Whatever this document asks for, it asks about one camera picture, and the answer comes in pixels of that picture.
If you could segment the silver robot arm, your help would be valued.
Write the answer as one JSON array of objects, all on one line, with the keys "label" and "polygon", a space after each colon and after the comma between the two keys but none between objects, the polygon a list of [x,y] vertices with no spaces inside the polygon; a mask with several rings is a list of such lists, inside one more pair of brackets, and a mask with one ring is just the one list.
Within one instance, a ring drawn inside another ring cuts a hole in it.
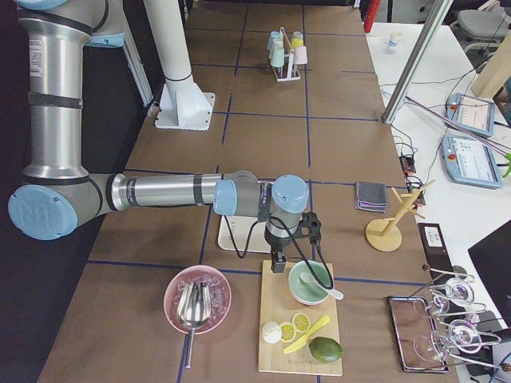
[{"label": "silver robot arm", "polygon": [[210,205],[218,215],[265,223],[271,268],[283,271],[284,249],[313,222],[307,184],[285,175],[272,183],[250,172],[127,177],[92,174],[81,164],[83,49],[120,47],[120,1],[20,1],[29,35],[31,161],[9,199],[13,224],[25,235],[54,240],[83,223],[129,207]]}]

